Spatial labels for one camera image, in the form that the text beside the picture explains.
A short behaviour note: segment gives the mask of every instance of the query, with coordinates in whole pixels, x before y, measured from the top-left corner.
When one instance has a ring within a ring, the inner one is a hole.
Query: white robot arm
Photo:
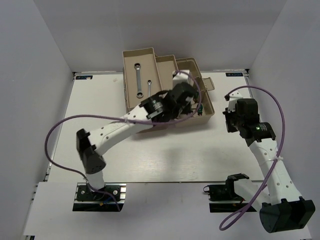
[[[257,159],[264,177],[277,159],[267,181],[269,195],[261,192],[252,204],[259,212],[264,229],[274,233],[304,228],[315,212],[315,205],[312,200],[303,199],[290,178],[282,158],[277,157],[276,135],[269,123],[260,122],[257,101],[253,98],[243,98],[238,91],[226,96],[226,100],[229,104],[223,114],[227,131],[240,132],[240,136],[245,139]],[[250,201],[257,190],[258,187],[242,173],[230,175],[225,181],[225,191],[231,199],[242,197]]]
[[[76,148],[84,166],[88,183],[96,190],[105,186],[102,170],[106,166],[103,155],[114,145],[142,130],[154,127],[153,123],[176,119],[188,106],[197,91],[186,81],[174,86],[172,90],[156,93],[143,100],[122,118],[124,122],[111,122],[98,129],[76,133]]]

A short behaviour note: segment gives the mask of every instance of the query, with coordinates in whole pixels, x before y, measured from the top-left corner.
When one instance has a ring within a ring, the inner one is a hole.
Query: white enclosure
[[[121,72],[122,51],[148,47],[194,57],[202,71],[250,69],[249,83],[282,105],[281,155],[292,180],[320,206],[318,0],[1,0],[0,35],[0,239],[21,239],[48,166],[44,139],[65,115],[72,72]],[[253,96],[279,141],[274,102]],[[312,239],[320,239],[319,223],[316,211]]]

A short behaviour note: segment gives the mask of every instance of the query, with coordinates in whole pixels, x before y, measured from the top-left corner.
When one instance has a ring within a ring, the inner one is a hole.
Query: purple cable
[[[198,102],[198,105],[196,107],[196,109],[193,111],[192,114],[189,114],[187,115],[186,117],[183,117],[181,119],[178,119],[178,120],[172,120],[172,121],[168,121],[168,122],[149,122],[149,121],[143,121],[143,120],[129,120],[129,119],[124,119],[124,118],[119,118],[119,117],[112,117],[112,116],[102,116],[102,115],[92,115],[92,114],[80,114],[80,115],[74,115],[74,116],[69,116],[69,117],[66,117],[60,121],[58,121],[55,125],[53,125],[53,127],[49,130],[49,132],[47,133],[46,137],[45,137],[45,141],[44,141],[44,153],[45,153],[45,156],[46,158],[49,160],[50,163],[52,163],[53,165],[55,165],[56,167],[58,168],[61,168],[61,169],[64,169],[64,170],[67,170],[67,171],[70,171],[70,172],[74,172],[74,173],[77,173],[77,174],[80,174],[83,179],[86,181],[88,187],[94,191],[94,192],[97,192],[97,193],[100,193],[100,194],[106,194],[108,195],[109,197],[112,198],[112,200],[115,202],[116,204],[116,207],[118,209],[118,211],[120,212],[120,207],[119,207],[119,204],[116,200],[116,198],[110,194],[109,192],[107,191],[101,191],[101,190],[98,190],[98,189],[95,189],[93,188],[89,182],[88,182],[88,179],[86,177],[86,175],[84,175],[82,172],[76,170],[76,169],[73,169],[73,168],[69,168],[69,167],[66,167],[66,166],[62,166],[56,162],[54,162],[51,157],[49,156],[49,153],[48,153],[48,141],[49,141],[49,137],[50,135],[52,134],[52,132],[59,126],[61,125],[62,123],[68,121],[68,120],[71,120],[71,119],[77,119],[77,118],[94,118],[94,119],[108,119],[108,120],[113,120],[113,121],[118,121],[118,122],[129,122],[129,123],[137,123],[137,124],[145,124],[145,125],[172,125],[172,124],[177,124],[177,123],[181,123],[181,122],[184,122],[186,121],[187,119],[191,118],[193,115],[195,115],[200,106],[201,106],[201,102],[202,102],[202,96],[201,96],[201,89],[200,89],[200,86],[199,84],[197,83],[197,81],[188,73],[184,72],[184,71],[176,71],[176,73],[182,73],[182,74],[185,74],[187,75],[190,79],[192,79],[192,81],[194,82],[194,84],[196,85],[196,88],[199,92],[199,102]]]
[[[279,144],[279,148],[278,148],[278,151],[276,153],[276,157],[278,158],[280,156],[280,153],[281,153],[281,150],[284,146],[284,141],[285,141],[285,132],[286,132],[286,123],[285,123],[285,115],[284,115],[284,112],[280,106],[280,103],[278,102],[278,100],[276,99],[276,97],[271,93],[269,92],[268,90],[265,90],[261,87],[258,87],[258,86],[250,86],[250,85],[247,85],[247,86],[239,86],[239,87],[236,87],[235,89],[233,89],[232,91],[230,91],[227,96],[229,96],[232,92],[238,90],[238,89],[244,89],[244,88],[250,88],[250,89],[258,89],[258,90],[261,90],[263,92],[265,92],[266,94],[268,94],[270,97],[273,98],[273,100],[275,101],[276,105],[278,106],[279,108],[279,111],[280,111],[280,115],[281,115],[281,121],[282,121],[282,134],[281,134],[281,140],[280,140],[280,144]],[[230,228],[233,224],[235,224],[245,213],[246,211],[248,211],[248,209],[252,206],[252,204],[254,203],[254,201],[257,199],[257,197],[259,196],[259,194],[267,187],[267,181],[269,179],[269,177],[271,176],[273,170],[275,169],[276,167],[276,164],[277,164],[277,159],[274,159],[271,167],[270,167],[270,170],[268,171],[268,173],[266,174],[261,186],[259,187],[258,191],[255,193],[255,195],[253,196],[253,198],[249,201],[249,203],[247,205],[245,205],[244,207],[240,208],[239,210],[233,212],[232,214],[230,214],[229,216],[227,216],[221,223],[220,223],[220,226],[219,226],[219,229],[221,231],[224,231],[224,230],[227,230],[228,228]],[[225,224],[225,222],[227,220],[229,220],[231,217],[233,217],[234,215],[238,214],[227,226],[223,227],[223,225]]]

